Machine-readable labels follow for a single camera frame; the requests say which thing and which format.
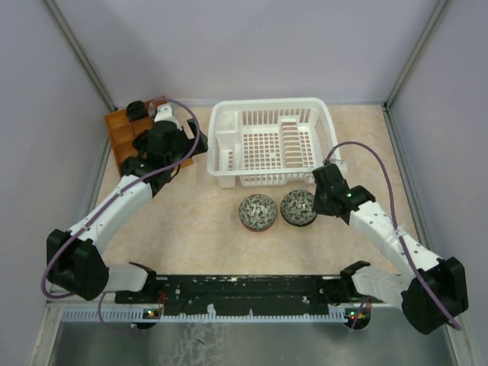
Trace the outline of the pink patterned bowl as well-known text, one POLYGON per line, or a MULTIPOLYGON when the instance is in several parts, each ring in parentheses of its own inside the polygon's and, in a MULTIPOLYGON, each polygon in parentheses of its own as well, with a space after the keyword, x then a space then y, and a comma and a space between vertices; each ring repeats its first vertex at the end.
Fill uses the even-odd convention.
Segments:
POLYGON ((295 227, 310 225, 317 218, 313 210, 314 195, 305 190, 294 190, 285 195, 281 201, 281 216, 295 227))

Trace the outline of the white plastic dish rack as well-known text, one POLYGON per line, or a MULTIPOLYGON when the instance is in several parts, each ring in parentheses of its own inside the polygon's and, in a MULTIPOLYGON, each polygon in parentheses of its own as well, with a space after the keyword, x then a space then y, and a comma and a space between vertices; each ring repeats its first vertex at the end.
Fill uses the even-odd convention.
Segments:
POLYGON ((331 114, 318 98, 221 101, 207 137, 207 171, 221 188, 312 184, 325 159, 342 160, 331 114))

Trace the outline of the black leaf pink bowl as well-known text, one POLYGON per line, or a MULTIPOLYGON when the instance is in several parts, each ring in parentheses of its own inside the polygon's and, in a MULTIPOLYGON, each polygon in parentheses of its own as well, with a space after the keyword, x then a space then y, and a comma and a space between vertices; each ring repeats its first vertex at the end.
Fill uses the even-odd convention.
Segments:
POLYGON ((265 194, 251 194, 244 198, 238 209, 239 220, 253 232, 269 229, 278 216, 276 203, 265 194))

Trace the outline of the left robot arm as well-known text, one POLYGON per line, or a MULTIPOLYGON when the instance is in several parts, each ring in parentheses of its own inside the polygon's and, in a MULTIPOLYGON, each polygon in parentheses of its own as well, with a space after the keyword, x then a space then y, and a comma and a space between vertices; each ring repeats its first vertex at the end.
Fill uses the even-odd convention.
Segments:
POLYGON ((173 117, 164 117, 140 133, 133 142, 136 155, 120 166, 116 188, 85 218, 68 230, 54 230, 47 237, 47 266, 41 290, 47 298, 51 283, 64 297, 93 300, 109 292, 129 291, 144 303, 154 300, 158 283, 149 268, 134 263, 107 265, 102 255, 117 231, 175 177, 183 163, 208 150, 198 119, 187 121, 194 136, 173 117))

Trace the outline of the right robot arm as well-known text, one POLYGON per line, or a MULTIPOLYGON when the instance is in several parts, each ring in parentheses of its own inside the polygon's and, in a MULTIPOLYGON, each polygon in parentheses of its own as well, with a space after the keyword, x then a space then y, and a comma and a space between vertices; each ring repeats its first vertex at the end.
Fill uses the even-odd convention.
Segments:
POLYGON ((336 164, 326 162, 313 170, 313 177, 314 211, 339 217, 364 234, 396 269, 390 273, 367 262, 345 268, 340 290, 346 300, 370 296, 388 303, 424 335, 452 324, 468 309, 466 275, 459 260, 441 258, 396 227, 371 192, 348 186, 336 164))

